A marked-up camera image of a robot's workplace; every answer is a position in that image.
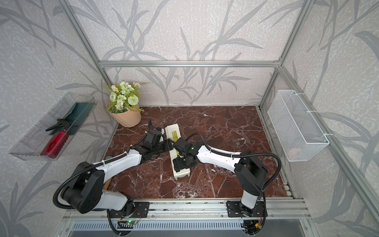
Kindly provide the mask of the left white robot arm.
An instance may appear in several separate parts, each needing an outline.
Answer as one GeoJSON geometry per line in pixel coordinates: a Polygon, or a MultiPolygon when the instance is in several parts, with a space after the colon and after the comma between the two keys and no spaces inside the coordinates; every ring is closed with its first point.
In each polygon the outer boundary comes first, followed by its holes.
{"type": "Polygon", "coordinates": [[[80,163],[74,173],[55,191],[53,204],[62,209],[75,209],[84,214],[95,209],[122,210],[128,198],[121,193],[107,191],[105,183],[124,172],[173,149],[174,141],[164,130],[150,129],[140,142],[111,159],[98,163],[80,163]]]}

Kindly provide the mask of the cream dispenser lid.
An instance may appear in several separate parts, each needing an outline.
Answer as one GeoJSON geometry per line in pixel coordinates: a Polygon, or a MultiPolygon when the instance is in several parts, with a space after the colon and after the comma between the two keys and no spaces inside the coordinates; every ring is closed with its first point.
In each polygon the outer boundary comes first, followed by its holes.
{"type": "MultiPolygon", "coordinates": [[[[169,125],[165,128],[165,134],[168,139],[171,139],[173,142],[176,142],[179,138],[181,138],[180,129],[178,124],[169,125]]],[[[171,165],[173,170],[173,176],[175,180],[178,180],[179,178],[183,178],[185,176],[190,176],[190,169],[181,169],[179,170],[177,167],[176,160],[179,156],[179,153],[177,150],[172,149],[170,150],[170,159],[171,159],[171,165]]]]}

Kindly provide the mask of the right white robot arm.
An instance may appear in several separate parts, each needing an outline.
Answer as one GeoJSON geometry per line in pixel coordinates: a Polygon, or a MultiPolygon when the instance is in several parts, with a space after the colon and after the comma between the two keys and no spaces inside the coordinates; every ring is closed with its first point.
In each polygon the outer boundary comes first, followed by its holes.
{"type": "Polygon", "coordinates": [[[235,212],[253,216],[257,201],[265,196],[266,187],[277,178],[281,171],[282,162],[279,156],[273,153],[254,154],[248,150],[235,153],[216,149],[210,147],[200,133],[194,133],[189,138],[179,138],[176,142],[168,139],[169,148],[179,153],[173,161],[174,169],[180,171],[204,163],[233,172],[243,188],[243,195],[235,212]],[[188,140],[195,135],[200,136],[201,141],[192,144],[188,140]],[[259,157],[272,157],[277,161],[277,169],[269,179],[266,178],[268,169],[259,157]]]}

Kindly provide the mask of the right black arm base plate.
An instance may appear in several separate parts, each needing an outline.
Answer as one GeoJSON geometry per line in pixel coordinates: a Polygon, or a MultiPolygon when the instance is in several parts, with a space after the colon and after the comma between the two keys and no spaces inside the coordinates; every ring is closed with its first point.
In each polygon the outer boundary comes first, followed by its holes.
{"type": "Polygon", "coordinates": [[[253,208],[244,206],[241,201],[226,202],[228,217],[267,217],[265,203],[257,201],[253,208]]]}

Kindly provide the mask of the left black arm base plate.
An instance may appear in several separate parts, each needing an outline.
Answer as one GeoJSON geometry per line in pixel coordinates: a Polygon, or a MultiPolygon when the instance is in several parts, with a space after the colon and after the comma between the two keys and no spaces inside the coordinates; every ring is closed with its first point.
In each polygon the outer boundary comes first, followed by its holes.
{"type": "Polygon", "coordinates": [[[147,201],[130,202],[120,211],[120,215],[128,218],[147,218],[149,207],[150,203],[147,201]]]}

